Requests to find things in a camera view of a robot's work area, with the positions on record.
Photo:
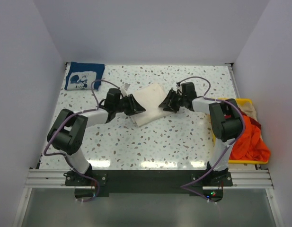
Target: blue cloth with white print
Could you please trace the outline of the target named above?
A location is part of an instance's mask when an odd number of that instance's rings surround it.
[[[96,79],[102,79],[105,70],[104,64],[71,62],[69,73],[66,76],[65,90],[88,90]],[[94,83],[98,90],[100,82]]]

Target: gray floor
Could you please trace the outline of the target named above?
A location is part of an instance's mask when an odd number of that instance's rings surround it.
[[[25,227],[274,227],[265,190],[225,190],[217,205],[173,194],[111,194],[78,203],[73,189],[34,189]]]

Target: white cloth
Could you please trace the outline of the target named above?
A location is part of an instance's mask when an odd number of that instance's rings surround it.
[[[158,83],[154,83],[141,90],[134,91],[133,96],[136,101],[146,109],[143,113],[138,113],[131,116],[132,121],[138,127],[172,114],[171,112],[163,111],[162,108],[159,108],[159,105],[164,101],[167,94]]]

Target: terrazzo tabletop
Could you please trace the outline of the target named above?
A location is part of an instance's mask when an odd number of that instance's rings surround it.
[[[190,76],[201,76],[211,82],[208,97],[236,97],[227,66],[158,66],[106,65],[103,78],[120,86],[129,83],[128,93],[152,83],[159,83],[166,94],[176,82]],[[194,82],[197,95],[208,88],[200,79]],[[63,82],[53,122],[63,108],[73,111],[94,108],[90,90],[67,91]],[[102,83],[96,95],[106,97],[111,85]],[[82,151],[93,169],[205,169],[213,153],[210,117],[183,107],[178,113],[137,127],[130,117],[119,113],[107,124],[86,129]],[[62,157],[42,157],[40,169],[68,169]]]

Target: cable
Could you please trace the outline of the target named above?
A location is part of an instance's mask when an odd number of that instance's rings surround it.
[[[188,78],[186,78],[186,79],[181,80],[180,82],[177,82],[177,84],[179,85],[181,82],[184,82],[184,81],[186,81],[187,79],[192,79],[192,78],[199,78],[199,79],[203,79],[203,80],[207,81],[207,83],[209,84],[209,87],[208,87],[208,89],[206,90],[206,92],[204,93],[204,96],[206,96],[206,94],[209,92],[209,90],[210,90],[210,88],[211,88],[211,83],[210,83],[210,81],[208,81],[206,78],[198,77],[198,76],[188,77]]]
[[[204,175],[202,175],[201,177],[197,178],[196,180],[194,180],[194,181],[192,181],[192,182],[190,182],[190,183],[187,183],[187,184],[184,184],[184,185],[180,186],[180,187],[181,187],[182,189],[184,189],[184,190],[187,190],[187,191],[189,191],[189,192],[193,192],[193,193],[195,193],[195,194],[197,194],[197,195],[199,195],[199,196],[201,196],[201,197],[207,199],[204,195],[201,195],[200,193],[195,192],[194,190],[188,189],[188,188],[186,188],[186,187],[191,186],[191,185],[193,185],[193,184],[199,182],[200,180],[204,179],[208,174],[210,174],[210,172],[212,172],[212,171],[214,170],[214,168],[218,165],[218,163],[220,162],[220,160],[222,159],[222,157],[226,154],[226,152],[227,152],[227,150],[229,149],[229,147],[230,147],[232,144],[234,144],[234,143],[235,143],[235,142],[236,142],[236,141],[237,141],[237,140],[238,140],[238,139],[244,134],[245,129],[246,129],[246,125],[245,125],[244,117],[243,117],[243,115],[241,114],[240,110],[239,110],[235,105],[233,105],[232,103],[230,103],[230,102],[228,102],[228,101],[226,101],[226,100],[221,100],[221,99],[213,99],[213,98],[206,98],[206,97],[204,97],[204,99],[205,99],[205,100],[209,100],[209,101],[219,101],[219,102],[224,102],[224,103],[226,103],[226,104],[232,106],[232,107],[235,109],[235,111],[237,111],[237,113],[239,114],[239,117],[240,117],[241,122],[242,122],[242,131],[241,131],[240,135],[239,135],[234,141],[232,141],[232,142],[231,142],[231,143],[225,148],[225,150],[222,152],[221,156],[218,158],[218,160],[216,161],[216,163],[211,167],[211,169],[210,169],[208,172],[206,172]]]
[[[93,88],[93,85],[95,82],[99,82],[99,81],[103,81],[103,82],[106,82],[108,84],[111,84],[115,87],[117,87],[118,89],[120,89],[117,85],[109,82],[109,81],[106,81],[106,80],[103,80],[103,79],[96,79],[94,80],[92,83],[91,83],[91,92],[95,98],[95,101],[97,103],[97,107],[95,109],[88,109],[88,110],[83,110],[83,111],[79,111],[77,113],[73,113],[71,114],[69,117],[67,117],[63,122],[62,124],[58,127],[58,129],[54,132],[53,136],[50,138],[50,140],[48,141],[47,145],[45,146],[44,148],[44,151],[43,151],[43,154],[44,156],[54,156],[54,155],[62,155],[64,158],[65,158],[65,161],[67,162],[67,164],[70,166],[70,168],[76,172],[79,176],[81,177],[84,177],[86,179],[89,179],[89,180],[92,180],[95,182],[95,184],[97,185],[97,192],[95,194],[93,194],[93,197],[89,198],[89,199],[86,199],[86,200],[81,200],[81,202],[88,202],[88,201],[91,201],[93,200],[95,197],[98,196],[99,194],[99,189],[100,189],[100,186],[99,186],[99,183],[96,179],[92,178],[92,177],[89,177],[89,176],[86,176],[82,173],[80,173],[77,169],[74,168],[74,166],[70,163],[69,159],[67,158],[66,154],[65,153],[61,153],[61,152],[56,152],[56,153],[51,153],[51,154],[48,154],[47,151],[50,147],[50,145],[53,143],[54,139],[56,138],[57,134],[64,128],[64,126],[66,125],[66,123],[72,118],[72,117],[75,117],[77,115],[80,115],[80,114],[83,114],[83,113],[89,113],[89,112],[93,112],[93,111],[96,111],[99,109],[99,105],[104,101],[104,99],[101,101],[101,103],[98,102],[98,99],[94,93],[94,88]]]

